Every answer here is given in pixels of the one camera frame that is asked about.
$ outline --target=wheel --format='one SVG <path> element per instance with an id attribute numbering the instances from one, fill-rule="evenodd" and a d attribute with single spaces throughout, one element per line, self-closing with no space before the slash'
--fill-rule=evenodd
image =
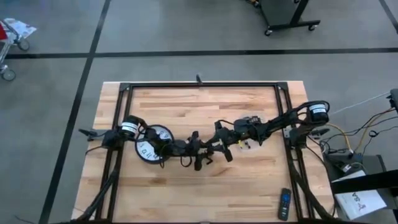
<path id="1" fill-rule="evenodd" d="M 266 35 L 267 37 L 269 37 L 272 34 L 272 30 L 266 30 L 264 32 L 264 35 Z"/>
<path id="2" fill-rule="evenodd" d="M 3 73 L 1 74 L 1 78 L 4 79 L 5 81 L 13 81 L 17 75 L 15 72 L 11 69 L 5 69 Z"/>
<path id="3" fill-rule="evenodd" d="M 309 30 L 309 31 L 314 31 L 315 28 L 317 28 L 317 25 L 310 25 L 310 26 L 308 27 L 308 30 Z"/>
<path id="4" fill-rule="evenodd" d="M 30 48 L 30 44 L 29 44 L 29 42 L 28 42 L 25 38 L 21 38 L 21 39 L 18 41 L 17 46 L 18 46 L 18 48 L 19 48 L 20 50 L 23 50 L 23 51 L 25 51 L 25 52 L 28 51 L 29 48 Z"/>

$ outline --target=metal cart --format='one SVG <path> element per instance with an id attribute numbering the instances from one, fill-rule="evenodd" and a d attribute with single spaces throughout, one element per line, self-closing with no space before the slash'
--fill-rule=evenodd
<path id="1" fill-rule="evenodd" d="M 0 51 L 0 75 L 1 78 L 6 80 L 6 81 L 12 81 L 15 79 L 16 74 L 13 70 L 11 70 L 7 65 L 4 64 L 4 59 L 6 58 L 6 55 L 8 53 L 8 50 L 13 44 L 16 44 L 19 49 L 23 51 L 28 51 L 29 50 L 29 42 L 18 32 L 12 28 L 5 20 L 0 20 L 2 24 L 4 24 L 4 30 L 6 31 L 6 34 L 12 33 L 15 35 L 15 39 L 12 40 L 8 38 L 5 42 L 4 45 Z"/>

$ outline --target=wooden tabletop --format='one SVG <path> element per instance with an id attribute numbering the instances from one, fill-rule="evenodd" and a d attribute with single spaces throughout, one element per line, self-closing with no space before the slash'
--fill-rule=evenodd
<path id="1" fill-rule="evenodd" d="M 293 107 L 307 101 L 303 82 L 288 84 Z M 118 89 L 119 83 L 103 84 L 93 128 L 111 128 Z M 233 122 L 258 115 L 267 121 L 275 118 L 278 110 L 270 87 L 136 88 L 131 114 L 148 124 L 168 127 L 175 139 L 186 139 L 199 131 L 205 141 L 213 136 L 214 122 L 219 119 Z M 230 147 L 232 162 L 215 154 L 214 162 L 203 165 L 201 171 L 182 167 L 178 158 L 166 161 L 164 169 L 145 163 L 134 144 L 127 143 L 114 222 L 279 222 L 281 188 L 291 189 L 282 132 L 274 133 L 261 147 L 249 143 L 252 149 Z M 89 148 L 100 144 L 91 142 Z M 317 145 L 308 145 L 321 155 Z M 309 150 L 304 149 L 303 156 L 312 192 L 331 211 L 333 197 L 325 168 Z M 105 157 L 105 149 L 86 156 L 72 218 L 81 215 L 79 210 L 84 210 L 98 193 Z M 302 193 L 301 201 L 305 210 Z M 296 220 L 292 200 L 289 221 Z"/>

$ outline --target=gray floor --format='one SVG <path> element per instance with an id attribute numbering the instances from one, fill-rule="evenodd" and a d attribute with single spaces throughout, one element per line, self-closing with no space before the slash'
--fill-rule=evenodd
<path id="1" fill-rule="evenodd" d="M 398 17 L 398 3 L 386 2 Z M 80 53 L 90 49 L 103 3 L 1 0 L 0 15 L 38 28 L 28 53 Z M 298 28 L 268 38 L 265 22 L 244 1 L 112 0 L 97 52 L 398 47 L 398 35 L 377 0 L 314 0 L 303 18 L 322 23 L 314 32 Z M 6 61 L 17 79 L 0 81 L 0 223 L 20 223 L 14 215 L 37 223 L 85 61 Z M 398 54 L 96 58 L 75 129 L 93 124 L 104 81 L 194 80 L 197 73 L 204 80 L 303 80 L 310 100 L 329 101 L 333 112 L 398 88 L 397 62 Z M 378 98 L 331 115 L 331 122 L 354 129 L 388 107 Z M 390 170 L 398 169 L 396 134 L 393 129 L 377 137 L 366 153 L 382 154 Z M 356 145 L 358 138 L 351 141 Z M 51 222 L 70 218 L 86 147 L 75 130 Z M 387 216 L 365 221 L 377 223 L 378 217 Z"/>

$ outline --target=remote control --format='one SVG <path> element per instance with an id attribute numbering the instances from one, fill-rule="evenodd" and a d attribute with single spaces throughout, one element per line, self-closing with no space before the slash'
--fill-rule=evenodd
<path id="1" fill-rule="evenodd" d="M 282 221 L 287 221 L 289 216 L 290 194 L 289 189 L 282 189 L 278 210 L 278 218 Z"/>

